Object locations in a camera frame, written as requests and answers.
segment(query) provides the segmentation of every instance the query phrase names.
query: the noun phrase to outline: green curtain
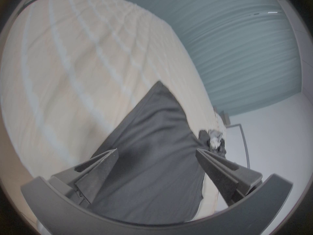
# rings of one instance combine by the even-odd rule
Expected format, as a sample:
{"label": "green curtain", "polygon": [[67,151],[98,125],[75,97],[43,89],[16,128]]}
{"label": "green curtain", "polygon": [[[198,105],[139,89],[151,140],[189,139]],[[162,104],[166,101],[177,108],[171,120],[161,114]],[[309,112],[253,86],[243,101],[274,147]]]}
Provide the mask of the green curtain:
{"label": "green curtain", "polygon": [[299,50],[276,0],[128,1],[170,24],[219,111],[236,115],[301,91]]}

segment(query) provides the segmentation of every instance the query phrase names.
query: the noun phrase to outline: bed cover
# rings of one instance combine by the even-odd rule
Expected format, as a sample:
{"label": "bed cover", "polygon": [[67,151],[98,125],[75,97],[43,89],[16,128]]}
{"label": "bed cover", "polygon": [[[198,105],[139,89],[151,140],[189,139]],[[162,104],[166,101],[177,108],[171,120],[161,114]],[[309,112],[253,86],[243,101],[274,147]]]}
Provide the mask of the bed cover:
{"label": "bed cover", "polygon": [[[190,129],[225,127],[184,46],[163,20],[124,0],[37,0],[14,22],[2,55],[3,120],[33,177],[88,160],[162,81]],[[214,213],[206,175],[194,219]]]}

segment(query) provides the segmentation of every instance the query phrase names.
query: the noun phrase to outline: mattress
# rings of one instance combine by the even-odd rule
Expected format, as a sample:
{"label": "mattress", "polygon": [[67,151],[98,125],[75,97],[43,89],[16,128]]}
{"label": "mattress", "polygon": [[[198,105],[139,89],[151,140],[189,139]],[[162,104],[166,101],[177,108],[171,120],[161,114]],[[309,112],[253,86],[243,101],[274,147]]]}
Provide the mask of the mattress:
{"label": "mattress", "polygon": [[[166,22],[124,0],[37,0],[7,38],[2,116],[22,164],[48,179],[88,160],[158,80],[196,137],[201,129],[225,131]],[[198,213],[208,216],[217,189],[207,176],[203,190]]]}

